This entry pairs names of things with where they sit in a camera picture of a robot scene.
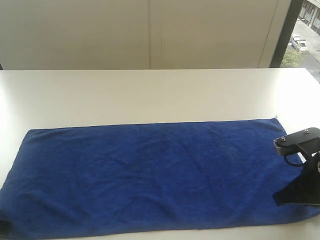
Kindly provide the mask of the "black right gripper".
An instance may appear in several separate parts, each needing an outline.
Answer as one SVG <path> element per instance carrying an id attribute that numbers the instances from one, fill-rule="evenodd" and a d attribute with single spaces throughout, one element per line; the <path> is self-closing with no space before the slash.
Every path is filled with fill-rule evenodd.
<path id="1" fill-rule="evenodd" d="M 320 206 L 320 153 L 317 152 L 311 160 L 305 162 L 298 176 L 298 192 L 293 186 L 286 186 L 272 195 L 275 204 L 280 207 L 285 204 L 301 203 L 308 206 Z"/>

